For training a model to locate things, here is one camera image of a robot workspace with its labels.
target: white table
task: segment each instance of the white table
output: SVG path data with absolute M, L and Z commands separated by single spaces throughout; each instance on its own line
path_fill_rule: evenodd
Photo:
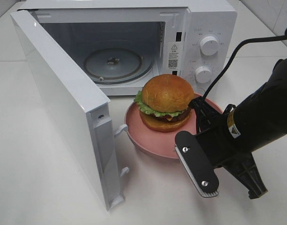
M 244 6 L 238 10 L 230 53 L 242 40 L 273 34 Z M 14 5 L 15 11 L 21 3 Z M 243 48 L 210 95 L 221 108 L 239 104 L 287 57 L 280 42 Z M 113 126 L 123 123 L 133 97 L 112 97 Z M 250 200 L 248 190 L 224 169 L 216 198 L 199 196 L 181 164 L 137 151 L 126 133 L 116 139 L 125 202 L 102 207 L 41 101 L 9 12 L 0 18 L 0 225 L 287 225 L 287 136 L 254 152 L 269 192 Z

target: screw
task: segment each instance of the screw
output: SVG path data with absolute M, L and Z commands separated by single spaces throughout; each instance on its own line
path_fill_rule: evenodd
M 189 149 L 190 149 L 190 148 L 183 147 L 183 152 L 186 153 L 186 152 L 188 152 Z
M 208 181 L 202 181 L 202 182 L 201 182 L 201 185 L 204 186 L 204 187 L 208 186 L 208 184 L 209 184 Z

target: hamburger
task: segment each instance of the hamburger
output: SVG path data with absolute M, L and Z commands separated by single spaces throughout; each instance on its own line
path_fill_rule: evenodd
M 183 78 L 163 74 L 150 79 L 135 97 L 142 122 L 150 129 L 170 132 L 189 120 L 188 104 L 194 97 L 191 85 Z

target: microwave door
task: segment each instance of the microwave door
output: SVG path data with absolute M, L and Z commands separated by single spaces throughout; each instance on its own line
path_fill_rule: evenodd
M 110 209 L 123 197 L 109 99 L 28 11 L 11 16 L 43 102 Z

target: black cable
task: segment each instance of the black cable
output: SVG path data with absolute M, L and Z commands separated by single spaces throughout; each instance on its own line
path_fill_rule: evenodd
M 233 51 L 231 57 L 228 60 L 228 63 L 226 64 L 226 66 L 223 68 L 223 70 L 220 72 L 220 74 L 215 78 L 215 80 L 210 84 L 210 86 L 207 88 L 207 90 L 205 91 L 201 102 L 200 102 L 200 106 L 196 112 L 196 133 L 199 133 L 199 124 L 200 124 L 200 110 L 201 107 L 207 97 L 207 95 L 209 94 L 209 92 L 211 91 L 211 89 L 213 88 L 213 86 L 219 81 L 219 79 L 225 74 L 225 72 L 227 71 L 227 69 L 229 68 L 229 66 L 231 65 L 232 61 L 234 60 L 237 52 L 239 51 L 239 49 L 248 44 L 248 43 L 256 43 L 256 42 L 271 42 L 271 41 L 283 41 L 283 40 L 287 40 L 287 36 L 282 35 L 282 36 L 275 36 L 275 37 L 259 37 L 259 38 L 251 38 L 251 39 L 247 39 L 242 41 Z

